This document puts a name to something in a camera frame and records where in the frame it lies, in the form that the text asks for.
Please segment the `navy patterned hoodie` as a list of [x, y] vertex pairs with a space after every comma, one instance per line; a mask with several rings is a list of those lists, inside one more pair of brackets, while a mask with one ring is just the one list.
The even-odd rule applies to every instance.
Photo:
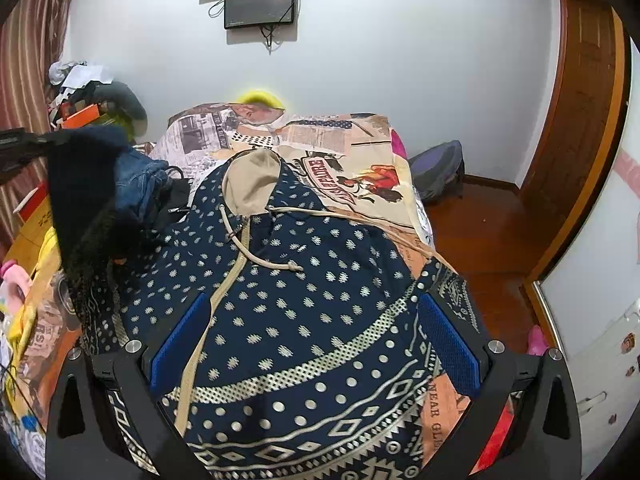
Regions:
[[215, 479], [413, 479], [442, 366], [419, 301], [480, 326], [464, 281], [405, 237], [326, 209], [276, 153], [237, 154], [181, 222], [138, 235], [76, 304], [93, 354], [148, 342], [202, 297], [160, 407]]

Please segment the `clutter pile of clothes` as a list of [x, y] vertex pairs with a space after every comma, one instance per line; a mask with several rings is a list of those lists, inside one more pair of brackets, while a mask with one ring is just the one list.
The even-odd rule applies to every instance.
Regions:
[[48, 105], [50, 125], [62, 121], [86, 106], [96, 104], [100, 118], [90, 125], [122, 126], [130, 143], [148, 130], [148, 114], [134, 92], [116, 80], [103, 65], [87, 62], [54, 62], [48, 70], [53, 98]]

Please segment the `orange box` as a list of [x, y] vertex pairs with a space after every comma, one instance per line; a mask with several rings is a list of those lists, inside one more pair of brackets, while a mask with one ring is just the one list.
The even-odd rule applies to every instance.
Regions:
[[100, 109], [96, 104], [86, 106], [79, 112], [62, 121], [62, 129], [78, 129], [90, 125], [100, 118]]

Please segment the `cardboard box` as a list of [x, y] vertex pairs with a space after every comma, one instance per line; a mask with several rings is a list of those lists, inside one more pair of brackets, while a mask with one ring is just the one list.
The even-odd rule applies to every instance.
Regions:
[[29, 275], [34, 272], [40, 247], [47, 230], [52, 226], [49, 189], [40, 182], [14, 209], [20, 229], [3, 261], [14, 260]]

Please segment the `striped curtain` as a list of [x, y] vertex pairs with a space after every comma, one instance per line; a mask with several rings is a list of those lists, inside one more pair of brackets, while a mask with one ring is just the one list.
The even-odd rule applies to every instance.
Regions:
[[17, 0], [1, 26], [1, 128], [51, 130], [48, 70], [61, 57], [72, 0]]

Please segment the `yellow cloth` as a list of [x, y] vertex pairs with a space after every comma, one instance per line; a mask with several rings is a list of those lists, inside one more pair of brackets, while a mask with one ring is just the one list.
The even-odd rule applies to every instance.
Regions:
[[58, 247], [58, 234], [56, 234], [56, 229], [51, 226], [44, 234], [32, 286], [26, 294], [24, 304], [14, 315], [8, 336], [6, 336], [12, 348], [11, 363], [13, 366], [17, 366], [21, 361], [36, 322], [37, 308], [49, 288], [53, 275], [58, 272], [60, 267], [61, 254]]

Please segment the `folded blue denim jeans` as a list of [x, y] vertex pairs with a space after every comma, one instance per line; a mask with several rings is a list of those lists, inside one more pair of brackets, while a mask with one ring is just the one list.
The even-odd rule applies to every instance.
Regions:
[[168, 162], [126, 148], [114, 166], [115, 211], [120, 218], [150, 224], [157, 217], [160, 196], [169, 187]]

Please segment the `pink plush toy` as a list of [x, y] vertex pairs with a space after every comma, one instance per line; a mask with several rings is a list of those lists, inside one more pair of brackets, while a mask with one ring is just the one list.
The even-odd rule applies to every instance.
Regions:
[[14, 260], [1, 267], [0, 301], [3, 313], [15, 314], [23, 307], [32, 280], [29, 274]]

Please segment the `wooden door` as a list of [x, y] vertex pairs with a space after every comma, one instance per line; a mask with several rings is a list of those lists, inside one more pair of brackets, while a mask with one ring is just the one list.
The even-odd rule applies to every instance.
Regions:
[[585, 222], [620, 142], [629, 93], [629, 38], [605, 0], [560, 0], [558, 65], [544, 128], [521, 189], [549, 245], [528, 274], [540, 281]]

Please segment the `grey purple backpack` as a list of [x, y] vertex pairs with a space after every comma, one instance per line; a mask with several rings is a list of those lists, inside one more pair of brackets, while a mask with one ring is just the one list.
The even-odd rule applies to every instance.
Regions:
[[412, 184], [425, 203], [447, 194], [462, 196], [465, 164], [462, 144], [453, 140], [438, 144], [409, 159]]

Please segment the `printed bed cover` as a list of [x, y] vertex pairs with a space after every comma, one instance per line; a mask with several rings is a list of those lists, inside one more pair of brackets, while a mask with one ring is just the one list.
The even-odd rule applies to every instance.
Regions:
[[[116, 158], [128, 146], [134, 148], [124, 130], [91, 125], [65, 131], [68, 141], [41, 157], [48, 166], [61, 267], [37, 308], [17, 366], [6, 339], [13, 316], [2, 328], [1, 433], [39, 479], [161, 479], [115, 382], [114, 361], [126, 344], [89, 352], [76, 309], [96, 274], [130, 256], [138, 235], [160, 231], [151, 223], [124, 220], [115, 211]], [[420, 268], [428, 255], [435, 255], [454, 272], [420, 230], [410, 168], [397, 155], [395, 139], [387, 120], [373, 114], [295, 117], [258, 105], [209, 104], [172, 118], [145, 155], [183, 171], [191, 181], [191, 209], [198, 188], [214, 170], [245, 151], [272, 151], [327, 210], [405, 237], [400, 252], [410, 268]], [[421, 413], [421, 470], [447, 435], [439, 427], [439, 384], [452, 385], [443, 366], [428, 386], [428, 405]], [[421, 479], [419, 474], [413, 479]]]

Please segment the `yellow pillow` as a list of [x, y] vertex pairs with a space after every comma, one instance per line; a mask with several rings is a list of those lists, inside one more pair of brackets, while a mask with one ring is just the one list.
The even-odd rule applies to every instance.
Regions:
[[235, 102], [241, 104], [260, 104], [284, 110], [285, 106], [273, 93], [266, 90], [252, 89], [242, 93]]

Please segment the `wall mounted small monitor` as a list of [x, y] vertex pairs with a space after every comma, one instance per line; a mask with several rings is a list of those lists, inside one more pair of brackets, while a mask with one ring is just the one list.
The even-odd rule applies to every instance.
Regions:
[[296, 0], [224, 0], [224, 28], [292, 24]]

